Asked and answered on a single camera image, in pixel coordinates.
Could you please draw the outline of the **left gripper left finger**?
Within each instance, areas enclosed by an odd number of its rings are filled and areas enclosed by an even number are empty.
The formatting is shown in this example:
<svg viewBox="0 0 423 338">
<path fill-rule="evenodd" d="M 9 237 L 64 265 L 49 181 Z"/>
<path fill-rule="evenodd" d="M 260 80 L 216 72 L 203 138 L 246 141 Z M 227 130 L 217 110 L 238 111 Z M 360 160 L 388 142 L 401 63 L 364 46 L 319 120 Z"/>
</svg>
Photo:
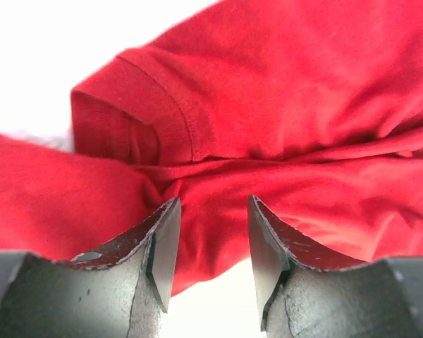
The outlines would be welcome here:
<svg viewBox="0 0 423 338">
<path fill-rule="evenodd" d="M 176 266 L 181 204 L 69 261 L 0 251 L 0 337 L 158 337 Z"/>
</svg>

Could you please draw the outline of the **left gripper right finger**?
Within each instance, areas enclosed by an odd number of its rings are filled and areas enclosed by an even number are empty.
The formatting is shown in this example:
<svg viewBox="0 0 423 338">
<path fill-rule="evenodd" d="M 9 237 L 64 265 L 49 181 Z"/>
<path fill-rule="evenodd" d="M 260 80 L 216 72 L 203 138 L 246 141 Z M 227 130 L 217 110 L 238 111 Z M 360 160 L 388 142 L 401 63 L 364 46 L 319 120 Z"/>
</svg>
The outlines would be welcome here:
<svg viewBox="0 0 423 338">
<path fill-rule="evenodd" d="M 423 337 L 423 256 L 366 263 L 247 204 L 260 330 L 268 337 Z"/>
</svg>

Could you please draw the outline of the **red t-shirt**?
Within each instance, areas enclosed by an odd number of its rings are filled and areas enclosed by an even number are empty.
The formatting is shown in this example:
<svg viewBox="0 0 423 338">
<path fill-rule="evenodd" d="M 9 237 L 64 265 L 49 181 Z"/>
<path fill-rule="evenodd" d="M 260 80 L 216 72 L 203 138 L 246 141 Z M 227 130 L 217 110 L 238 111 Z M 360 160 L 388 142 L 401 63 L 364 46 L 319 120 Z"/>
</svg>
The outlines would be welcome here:
<svg viewBox="0 0 423 338">
<path fill-rule="evenodd" d="M 178 197 L 173 293 L 249 255 L 247 199 L 362 261 L 423 256 L 423 1 L 220 1 L 0 135 L 0 250 L 93 249 Z"/>
</svg>

